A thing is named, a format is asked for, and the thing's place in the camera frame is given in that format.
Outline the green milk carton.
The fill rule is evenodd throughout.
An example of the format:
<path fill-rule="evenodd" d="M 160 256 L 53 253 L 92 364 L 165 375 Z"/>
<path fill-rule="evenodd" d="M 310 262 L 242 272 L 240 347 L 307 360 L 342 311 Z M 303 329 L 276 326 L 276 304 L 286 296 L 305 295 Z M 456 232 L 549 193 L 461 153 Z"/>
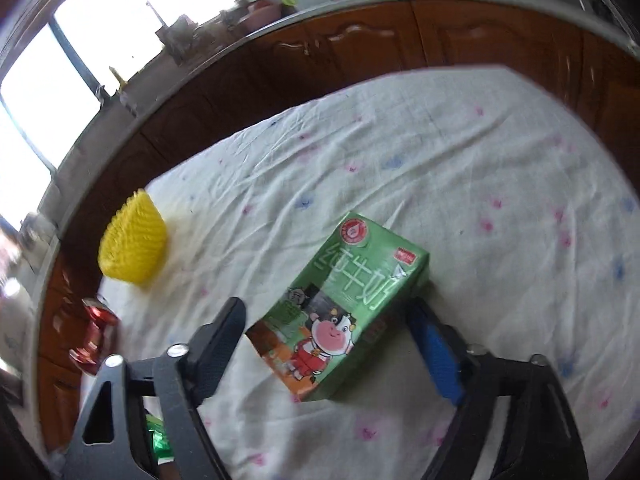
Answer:
<path fill-rule="evenodd" d="M 297 400 L 329 399 L 429 262 L 425 249 L 351 211 L 247 337 Z"/>

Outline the kitchen faucet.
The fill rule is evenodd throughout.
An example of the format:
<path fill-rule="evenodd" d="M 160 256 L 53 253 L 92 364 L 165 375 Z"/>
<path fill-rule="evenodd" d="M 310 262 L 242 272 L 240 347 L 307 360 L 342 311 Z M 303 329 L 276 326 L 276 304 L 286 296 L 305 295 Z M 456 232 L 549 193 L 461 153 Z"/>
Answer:
<path fill-rule="evenodd" d="M 137 105 L 126 92 L 116 91 L 110 96 L 104 86 L 99 86 L 96 88 L 94 95 L 102 108 L 119 103 L 132 117 L 138 116 Z"/>

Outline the green foil snack bag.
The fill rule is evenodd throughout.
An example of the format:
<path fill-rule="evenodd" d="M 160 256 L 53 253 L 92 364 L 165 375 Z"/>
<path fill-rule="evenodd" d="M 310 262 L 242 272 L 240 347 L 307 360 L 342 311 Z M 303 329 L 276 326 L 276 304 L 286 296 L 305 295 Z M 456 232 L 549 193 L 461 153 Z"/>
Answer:
<path fill-rule="evenodd" d="M 149 412 L 145 413 L 146 428 L 151 438 L 153 455 L 158 464 L 172 462 L 175 459 L 163 421 Z"/>

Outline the crushed red soda can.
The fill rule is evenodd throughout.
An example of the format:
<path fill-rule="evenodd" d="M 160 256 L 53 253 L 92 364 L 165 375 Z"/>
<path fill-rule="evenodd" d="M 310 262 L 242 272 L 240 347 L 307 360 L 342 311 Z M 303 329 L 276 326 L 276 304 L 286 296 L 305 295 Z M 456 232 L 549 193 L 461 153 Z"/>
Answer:
<path fill-rule="evenodd" d="M 102 362 L 116 346 L 119 328 L 118 316 L 99 298 L 82 300 L 89 324 L 82 344 L 71 348 L 68 356 L 83 373 L 96 376 Z"/>

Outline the yellow foam fruit net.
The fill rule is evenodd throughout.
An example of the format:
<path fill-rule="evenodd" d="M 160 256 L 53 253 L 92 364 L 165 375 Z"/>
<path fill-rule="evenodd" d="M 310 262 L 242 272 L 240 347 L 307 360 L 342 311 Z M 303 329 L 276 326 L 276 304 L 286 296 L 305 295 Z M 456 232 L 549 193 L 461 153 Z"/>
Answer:
<path fill-rule="evenodd" d="M 100 241 L 99 268 L 107 278 L 141 285 L 160 267 L 166 223 L 145 190 L 137 190 L 108 224 Z"/>

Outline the dish rack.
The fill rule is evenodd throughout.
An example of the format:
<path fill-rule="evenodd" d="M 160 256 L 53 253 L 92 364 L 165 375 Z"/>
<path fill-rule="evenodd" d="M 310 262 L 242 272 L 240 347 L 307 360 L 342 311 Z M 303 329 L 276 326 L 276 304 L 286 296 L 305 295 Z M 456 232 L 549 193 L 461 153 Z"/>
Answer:
<path fill-rule="evenodd" d="M 157 29 L 155 35 L 163 44 L 164 50 L 178 65 L 204 52 L 215 42 L 209 30 L 186 15 L 180 15 L 174 24 L 163 24 Z"/>

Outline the pink basin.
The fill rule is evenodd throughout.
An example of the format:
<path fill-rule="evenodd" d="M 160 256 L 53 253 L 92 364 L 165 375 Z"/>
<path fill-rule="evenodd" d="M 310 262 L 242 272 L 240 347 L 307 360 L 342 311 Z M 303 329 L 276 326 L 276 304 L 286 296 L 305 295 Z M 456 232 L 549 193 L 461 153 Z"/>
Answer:
<path fill-rule="evenodd" d="M 248 7 L 248 14 L 244 18 L 243 25 L 249 32 L 261 29 L 282 18 L 280 4 L 269 0 L 256 0 Z"/>

